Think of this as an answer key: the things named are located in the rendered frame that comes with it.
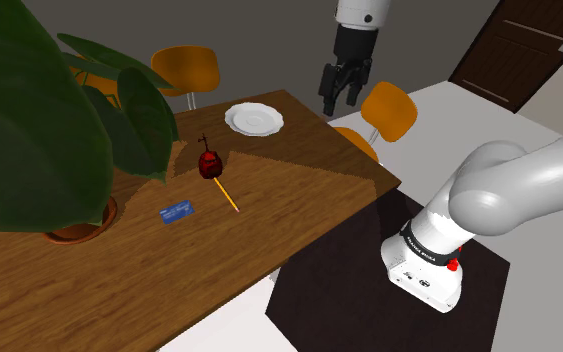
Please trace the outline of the white plate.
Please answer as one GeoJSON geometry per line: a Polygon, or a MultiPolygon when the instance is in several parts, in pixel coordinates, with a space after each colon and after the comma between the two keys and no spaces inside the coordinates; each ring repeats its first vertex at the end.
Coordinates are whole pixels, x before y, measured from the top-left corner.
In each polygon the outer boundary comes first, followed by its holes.
{"type": "Polygon", "coordinates": [[[273,107],[262,103],[245,102],[233,105],[225,112],[226,124],[245,136],[265,137],[284,126],[284,119],[273,107]]]}

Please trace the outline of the dark robot stand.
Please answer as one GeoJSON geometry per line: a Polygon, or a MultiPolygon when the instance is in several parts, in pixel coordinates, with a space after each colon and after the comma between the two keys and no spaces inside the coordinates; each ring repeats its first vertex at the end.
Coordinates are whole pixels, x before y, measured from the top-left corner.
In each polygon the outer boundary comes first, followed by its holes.
{"type": "Polygon", "coordinates": [[[421,208],[393,189],[281,268],[266,315],[298,352],[491,352],[507,260],[467,242],[461,298],[445,314],[387,277],[381,243],[421,208]]]}

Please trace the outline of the dark brown door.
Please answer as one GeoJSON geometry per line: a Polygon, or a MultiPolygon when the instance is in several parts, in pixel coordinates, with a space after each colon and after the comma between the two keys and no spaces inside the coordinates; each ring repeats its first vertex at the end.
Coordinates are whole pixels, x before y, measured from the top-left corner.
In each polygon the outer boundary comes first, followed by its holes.
{"type": "Polygon", "coordinates": [[[563,0],[500,0],[449,81],[513,113],[563,65],[563,0]]]}

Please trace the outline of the red apple with stem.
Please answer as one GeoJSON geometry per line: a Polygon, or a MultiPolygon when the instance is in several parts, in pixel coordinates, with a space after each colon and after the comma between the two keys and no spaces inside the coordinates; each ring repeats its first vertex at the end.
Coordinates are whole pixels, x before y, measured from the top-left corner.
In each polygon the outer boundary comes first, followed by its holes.
{"type": "Polygon", "coordinates": [[[200,155],[198,160],[198,169],[200,175],[204,179],[214,179],[219,177],[223,171],[223,162],[216,151],[211,151],[208,146],[207,137],[202,134],[198,139],[205,144],[205,151],[200,155]]]}

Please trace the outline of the yellow pencil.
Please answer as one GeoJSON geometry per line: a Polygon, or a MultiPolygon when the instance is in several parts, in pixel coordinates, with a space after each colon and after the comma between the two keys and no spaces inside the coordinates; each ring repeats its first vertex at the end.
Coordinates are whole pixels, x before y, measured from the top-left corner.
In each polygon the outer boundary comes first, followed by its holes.
{"type": "Polygon", "coordinates": [[[215,177],[213,178],[213,180],[215,181],[216,185],[219,187],[219,189],[221,190],[221,192],[224,194],[224,196],[226,197],[226,199],[229,201],[229,203],[231,204],[231,206],[234,208],[234,210],[236,212],[240,212],[240,208],[238,207],[238,205],[235,203],[235,201],[232,199],[232,197],[230,196],[230,194],[228,193],[228,191],[224,188],[224,186],[222,185],[222,183],[220,182],[220,180],[215,177]]]}

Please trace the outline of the orange chair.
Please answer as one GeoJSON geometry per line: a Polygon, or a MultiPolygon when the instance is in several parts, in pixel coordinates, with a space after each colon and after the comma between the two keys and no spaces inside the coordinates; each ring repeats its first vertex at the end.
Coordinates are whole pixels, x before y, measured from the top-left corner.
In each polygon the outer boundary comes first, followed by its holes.
{"type": "Polygon", "coordinates": [[[188,109],[197,108],[195,94],[215,90],[220,83],[220,71],[215,52],[202,46],[173,46],[157,51],[151,58],[151,68],[172,89],[160,88],[164,96],[186,96],[188,109]]]}
{"type": "Polygon", "coordinates": [[[115,107],[121,108],[116,80],[87,73],[75,66],[70,66],[69,69],[78,84],[89,85],[98,89],[115,107]]]}
{"type": "Polygon", "coordinates": [[[377,83],[361,105],[359,112],[350,114],[371,127],[369,136],[361,135],[351,127],[334,126],[334,129],[379,162],[373,144],[378,137],[386,142],[396,142],[417,120],[417,106],[402,89],[389,82],[377,83]]]}

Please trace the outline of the brown wooden table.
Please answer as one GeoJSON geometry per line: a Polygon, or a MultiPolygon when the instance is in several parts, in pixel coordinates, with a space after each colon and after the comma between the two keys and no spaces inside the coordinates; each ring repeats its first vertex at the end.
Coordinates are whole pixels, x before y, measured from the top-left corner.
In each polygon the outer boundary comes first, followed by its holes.
{"type": "Polygon", "coordinates": [[[397,187],[289,93],[259,101],[282,114],[278,133],[234,132],[225,104],[177,114],[166,179],[116,171],[118,215],[96,238],[0,233],[0,352],[153,352],[397,187]],[[199,173],[202,134],[239,213],[199,173]],[[184,200],[194,213],[164,224],[184,200]]]}

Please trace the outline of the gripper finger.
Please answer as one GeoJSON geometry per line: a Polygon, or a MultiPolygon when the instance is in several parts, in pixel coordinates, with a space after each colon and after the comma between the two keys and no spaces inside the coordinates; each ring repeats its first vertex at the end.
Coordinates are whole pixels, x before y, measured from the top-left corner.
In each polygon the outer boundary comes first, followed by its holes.
{"type": "Polygon", "coordinates": [[[347,94],[346,104],[355,106],[358,95],[364,85],[367,84],[372,66],[372,60],[366,59],[361,63],[357,63],[352,69],[349,77],[349,90],[347,94]]]}
{"type": "Polygon", "coordinates": [[[343,66],[327,63],[323,69],[318,94],[323,98],[323,114],[328,117],[334,113],[342,83],[343,66]]]}

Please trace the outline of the large green potted plant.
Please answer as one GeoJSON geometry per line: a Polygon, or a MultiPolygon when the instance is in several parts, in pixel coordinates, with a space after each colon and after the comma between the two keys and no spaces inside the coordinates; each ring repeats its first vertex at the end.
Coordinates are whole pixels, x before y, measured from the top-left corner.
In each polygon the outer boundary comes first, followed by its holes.
{"type": "Polygon", "coordinates": [[[116,171],[164,180],[179,138],[166,87],[129,56],[49,35],[23,0],[0,0],[0,232],[81,243],[116,217],[116,171]],[[70,66],[116,80],[121,108],[70,66]]]}

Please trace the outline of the blue card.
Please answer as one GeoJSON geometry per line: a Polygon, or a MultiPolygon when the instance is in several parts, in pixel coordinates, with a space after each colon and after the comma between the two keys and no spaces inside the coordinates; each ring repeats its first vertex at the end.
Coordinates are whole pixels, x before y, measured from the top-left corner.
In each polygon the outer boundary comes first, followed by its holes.
{"type": "Polygon", "coordinates": [[[194,208],[189,200],[180,201],[159,211],[159,215],[164,224],[173,223],[193,213],[194,208]]]}

